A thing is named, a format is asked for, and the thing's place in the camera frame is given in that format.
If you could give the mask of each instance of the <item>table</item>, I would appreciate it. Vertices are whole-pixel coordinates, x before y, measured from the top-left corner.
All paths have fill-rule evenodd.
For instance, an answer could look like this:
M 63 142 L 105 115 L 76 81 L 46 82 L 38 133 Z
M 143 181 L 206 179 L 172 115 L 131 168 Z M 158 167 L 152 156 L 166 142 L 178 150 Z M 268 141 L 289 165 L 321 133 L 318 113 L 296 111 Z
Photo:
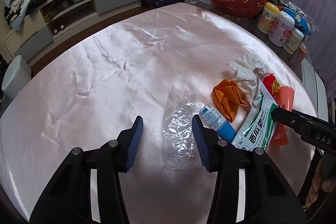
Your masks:
M 318 83 L 319 83 L 319 77 L 316 76 L 315 70 L 314 70 L 314 63 L 313 59 L 311 57 L 311 53 L 308 47 L 308 43 L 305 42 L 307 54 L 305 56 L 304 61 L 301 64 L 298 64 L 298 62 L 295 62 L 292 58 L 293 55 L 289 54 L 283 47 L 278 47 L 275 44 L 273 44 L 269 38 L 268 34 L 265 34 L 261 32 L 257 28 L 257 21 L 255 18 L 251 19 L 241 19 L 229 16 L 222 12 L 219 8 L 215 7 L 211 2 L 209 3 L 209 0 L 198 1 L 196 3 L 193 3 L 193 5 L 200 7 L 202 9 L 205 9 L 207 11 L 210 11 L 212 13 L 215 13 L 216 15 L 222 16 L 237 25 L 241 26 L 245 30 L 249 31 L 254 36 L 258 37 L 261 41 L 263 41 L 269 48 L 271 48 L 277 56 L 284 61 L 288 66 L 294 71 L 294 73 L 297 75 L 297 77 L 303 82 L 306 89 L 309 92 L 309 95 L 313 99 L 314 105 L 317 110 L 319 110 L 319 97 L 321 101 L 324 101 L 325 96 L 319 96 L 318 93 Z M 326 121 L 328 120 L 328 116 L 325 117 L 325 115 L 322 115 Z
M 247 53 L 267 64 L 280 85 L 293 87 L 295 109 L 317 115 L 302 82 L 258 38 L 201 8 L 170 5 L 88 37 L 25 86 L 0 119 L 4 190 L 29 218 L 73 147 L 99 148 L 141 115 L 144 133 L 134 167 L 120 174 L 130 222 L 205 223 L 216 173 L 166 167 L 161 127 L 167 97 L 174 86 L 207 103 L 212 88 L 234 76 L 226 63 Z M 238 129 L 245 116 L 238 112 L 232 126 Z M 288 139 L 288 145 L 269 147 L 267 153 L 298 193 L 314 148 L 292 130 Z M 92 196 L 95 193 L 93 180 Z M 96 205 L 92 209 L 98 219 Z

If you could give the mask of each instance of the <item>human hand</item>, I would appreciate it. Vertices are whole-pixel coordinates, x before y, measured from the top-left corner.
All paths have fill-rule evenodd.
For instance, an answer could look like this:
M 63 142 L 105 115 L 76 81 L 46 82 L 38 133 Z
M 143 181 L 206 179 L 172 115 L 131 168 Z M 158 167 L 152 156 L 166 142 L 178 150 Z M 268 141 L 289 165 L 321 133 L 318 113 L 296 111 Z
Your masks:
M 330 193 L 334 190 L 336 185 L 336 177 L 331 177 L 323 181 L 321 171 L 323 167 L 323 159 L 319 161 L 316 168 L 316 174 L 313 177 L 308 196 L 306 198 L 306 206 L 309 207 L 313 202 L 317 200 L 321 190 Z

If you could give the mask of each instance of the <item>label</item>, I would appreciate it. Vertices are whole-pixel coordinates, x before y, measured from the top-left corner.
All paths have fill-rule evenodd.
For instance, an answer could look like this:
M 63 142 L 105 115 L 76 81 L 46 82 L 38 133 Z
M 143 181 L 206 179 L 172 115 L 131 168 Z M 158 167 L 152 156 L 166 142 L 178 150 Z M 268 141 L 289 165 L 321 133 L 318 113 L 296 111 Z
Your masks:
M 300 42 L 301 40 L 299 40 L 296 36 L 291 35 L 287 39 L 283 47 L 285 48 L 287 52 L 289 52 L 290 54 L 293 54 L 296 51 L 296 49 L 299 47 Z
M 278 41 L 282 46 L 285 44 L 291 33 L 292 28 L 278 18 L 275 20 L 271 30 L 269 31 L 272 39 Z
M 226 122 L 222 113 L 220 113 L 212 104 L 207 104 L 204 109 L 201 110 L 200 114 L 215 131 Z
M 273 14 L 264 9 L 257 23 L 259 30 L 269 32 L 274 24 L 275 19 L 276 17 L 273 16 Z
M 266 87 L 260 83 L 260 96 L 253 103 L 250 113 L 238 130 L 232 144 L 244 150 L 252 151 L 256 147 L 265 150 L 275 131 L 271 113 L 277 107 Z

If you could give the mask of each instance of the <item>crumpled tissue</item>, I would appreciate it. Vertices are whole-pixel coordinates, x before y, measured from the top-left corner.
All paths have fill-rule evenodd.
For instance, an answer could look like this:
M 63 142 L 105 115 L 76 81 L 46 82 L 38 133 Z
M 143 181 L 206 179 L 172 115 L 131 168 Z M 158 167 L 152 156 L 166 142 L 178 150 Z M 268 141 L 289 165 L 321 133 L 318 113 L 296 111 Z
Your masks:
M 250 111 L 253 99 L 256 96 L 257 79 L 262 80 L 269 74 L 268 67 L 261 63 L 253 54 L 247 54 L 242 58 L 237 58 L 235 61 L 230 61 L 227 66 L 237 72 L 236 77 L 232 80 L 237 83 L 245 94 L 245 102 L 248 104 L 246 110 Z

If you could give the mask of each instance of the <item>shelf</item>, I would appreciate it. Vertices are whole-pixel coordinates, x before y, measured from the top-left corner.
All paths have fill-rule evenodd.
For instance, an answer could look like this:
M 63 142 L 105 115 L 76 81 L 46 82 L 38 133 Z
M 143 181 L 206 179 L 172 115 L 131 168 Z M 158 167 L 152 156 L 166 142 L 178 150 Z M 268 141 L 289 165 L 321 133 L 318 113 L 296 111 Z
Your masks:
M 73 5 L 70 5 L 69 7 L 65 8 L 63 11 L 61 11 L 60 13 L 58 13 L 55 17 L 53 17 L 50 22 L 52 22 L 53 20 L 55 20 L 56 18 L 59 18 L 60 16 L 62 16 L 64 14 L 66 14 L 67 12 L 71 11 L 72 9 L 77 8 L 80 5 L 83 5 L 83 4 L 85 4 L 85 3 L 89 2 L 89 1 L 91 1 L 91 0 L 82 0 L 82 1 L 79 1 L 77 3 L 74 3 Z
M 76 21 L 74 21 L 73 23 L 69 24 L 68 26 L 66 26 L 63 30 L 59 31 L 57 34 L 53 35 L 54 40 L 58 37 L 60 37 L 62 34 L 66 33 L 68 30 L 71 30 L 72 28 L 76 27 L 79 24 L 82 24 L 83 22 L 97 16 L 98 13 L 97 12 L 92 12 Z

